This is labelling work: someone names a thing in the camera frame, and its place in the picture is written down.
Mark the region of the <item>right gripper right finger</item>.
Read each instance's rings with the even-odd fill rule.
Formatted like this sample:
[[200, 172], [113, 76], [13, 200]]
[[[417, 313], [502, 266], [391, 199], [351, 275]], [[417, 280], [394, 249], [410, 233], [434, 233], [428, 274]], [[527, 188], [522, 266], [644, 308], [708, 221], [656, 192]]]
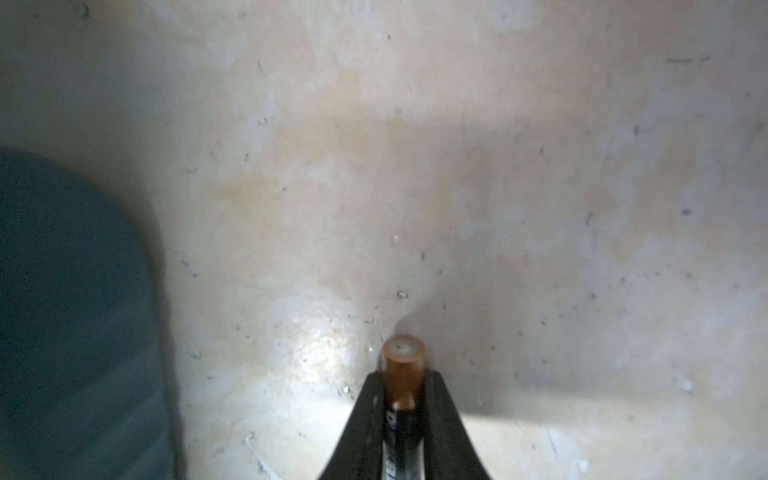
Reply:
[[489, 480], [440, 373], [427, 370], [422, 398], [425, 479]]

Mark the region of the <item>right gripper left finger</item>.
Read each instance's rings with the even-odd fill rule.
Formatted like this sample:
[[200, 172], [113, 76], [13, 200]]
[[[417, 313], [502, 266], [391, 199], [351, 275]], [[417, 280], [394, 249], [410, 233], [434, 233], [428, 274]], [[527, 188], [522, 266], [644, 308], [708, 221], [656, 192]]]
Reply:
[[320, 480], [380, 480], [385, 393], [382, 374], [370, 373]]

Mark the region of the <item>teal plastic storage tray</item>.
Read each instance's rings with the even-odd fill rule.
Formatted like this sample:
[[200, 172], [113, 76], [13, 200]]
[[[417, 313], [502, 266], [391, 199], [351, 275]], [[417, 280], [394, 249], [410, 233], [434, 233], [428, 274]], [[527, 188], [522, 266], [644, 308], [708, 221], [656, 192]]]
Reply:
[[131, 222], [79, 175], [7, 147], [1, 475], [175, 475], [153, 282]]

